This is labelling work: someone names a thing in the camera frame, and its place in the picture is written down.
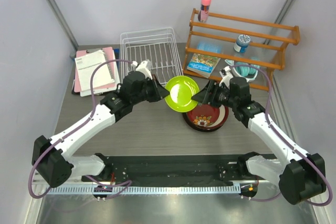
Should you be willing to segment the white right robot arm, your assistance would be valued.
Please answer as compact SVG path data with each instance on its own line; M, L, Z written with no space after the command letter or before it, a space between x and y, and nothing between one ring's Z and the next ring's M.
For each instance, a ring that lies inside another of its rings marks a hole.
M242 179L256 175L279 188L280 194L292 205L302 201L324 207L333 200L333 192L325 177L321 155L310 154L286 135L269 117L269 107L253 101L250 86L244 77L234 77L231 67L224 68L220 83L210 80L192 100L213 107L231 108L235 118L256 134L277 157L279 163L256 153L240 159L237 173Z

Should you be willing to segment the green plate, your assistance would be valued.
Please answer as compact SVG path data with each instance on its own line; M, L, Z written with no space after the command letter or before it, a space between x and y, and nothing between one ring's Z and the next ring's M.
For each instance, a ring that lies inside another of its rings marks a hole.
M197 94L200 89L192 78L188 76L173 77L168 81L165 88L169 94L164 100L172 110L186 113L198 105L197 101L192 100L192 96Z

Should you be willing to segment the dark red patterned plate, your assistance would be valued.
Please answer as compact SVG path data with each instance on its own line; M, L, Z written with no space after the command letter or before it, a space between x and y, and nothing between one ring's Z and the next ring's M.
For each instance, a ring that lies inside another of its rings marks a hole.
M220 108L207 104L198 105L193 110L186 112L186 118L200 128L211 128L219 125L221 120Z

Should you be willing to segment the dark red cream plate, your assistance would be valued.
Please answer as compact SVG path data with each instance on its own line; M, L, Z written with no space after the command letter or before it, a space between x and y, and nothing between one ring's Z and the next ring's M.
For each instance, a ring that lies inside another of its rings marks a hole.
M215 127L211 127L211 128L200 128L200 127L194 126L193 129L196 130L196 131L199 131L199 132L206 132L206 133L214 132L214 131L220 129L224 125L224 123L226 122L226 120L228 118L228 115L229 115L229 111L228 111L228 108L223 106L223 105L219 108L221 110L221 121L220 121L219 125L217 125Z

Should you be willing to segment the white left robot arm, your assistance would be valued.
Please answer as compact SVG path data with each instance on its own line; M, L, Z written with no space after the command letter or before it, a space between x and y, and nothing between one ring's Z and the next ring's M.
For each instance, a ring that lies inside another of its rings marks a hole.
M150 72L151 62L132 62L135 69L124 78L119 90L108 93L92 111L74 125L50 138L40 136L34 141L33 171L57 188L70 177L92 175L105 182L112 174L106 159L100 154L75 157L74 153L102 130L114 125L141 102L158 102L169 92Z

